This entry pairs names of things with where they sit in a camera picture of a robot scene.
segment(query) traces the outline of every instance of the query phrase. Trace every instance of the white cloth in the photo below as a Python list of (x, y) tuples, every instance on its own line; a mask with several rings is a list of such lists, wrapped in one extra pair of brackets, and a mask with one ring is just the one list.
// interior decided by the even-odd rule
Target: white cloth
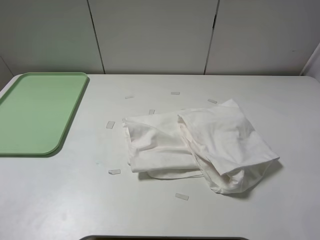
[(211, 108), (127, 117), (123, 127), (132, 172), (160, 179), (203, 174), (220, 194), (245, 191), (279, 158), (232, 99)]

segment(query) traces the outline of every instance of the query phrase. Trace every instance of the white fabric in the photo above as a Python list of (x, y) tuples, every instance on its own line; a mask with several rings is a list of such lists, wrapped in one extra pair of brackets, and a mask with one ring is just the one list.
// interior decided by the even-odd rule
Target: white fabric
[(245, 191), (279, 158), (232, 99), (211, 108), (127, 117), (123, 127), (132, 172), (160, 179), (203, 174), (221, 194)]

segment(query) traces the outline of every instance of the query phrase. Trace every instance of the crumpled cloth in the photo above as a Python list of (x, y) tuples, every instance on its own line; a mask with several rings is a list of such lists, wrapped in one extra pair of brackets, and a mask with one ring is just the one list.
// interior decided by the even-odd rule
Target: crumpled cloth
[(279, 159), (234, 100), (211, 108), (123, 118), (128, 163), (152, 178), (204, 177), (216, 193), (241, 193)]

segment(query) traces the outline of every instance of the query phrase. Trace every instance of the table surface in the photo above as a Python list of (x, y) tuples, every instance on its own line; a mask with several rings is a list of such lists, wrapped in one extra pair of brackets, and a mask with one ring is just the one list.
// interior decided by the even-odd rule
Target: table surface
[[(306, 76), (88, 75), (62, 150), (0, 158), (0, 239), (90, 235), (307, 240), (320, 235), (320, 83)], [(1, 91), (0, 96), (18, 76)], [(280, 156), (251, 191), (132, 173), (122, 118), (233, 98)], [(115, 121), (113, 129), (106, 129)], [(108, 170), (121, 169), (110, 175)], [(175, 197), (176, 193), (189, 200)]]

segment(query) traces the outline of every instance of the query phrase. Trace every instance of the green tray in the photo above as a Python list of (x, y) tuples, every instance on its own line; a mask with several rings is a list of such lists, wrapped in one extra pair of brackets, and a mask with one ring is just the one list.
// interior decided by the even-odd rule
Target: green tray
[(0, 156), (57, 149), (87, 81), (82, 72), (19, 76), (0, 98)]

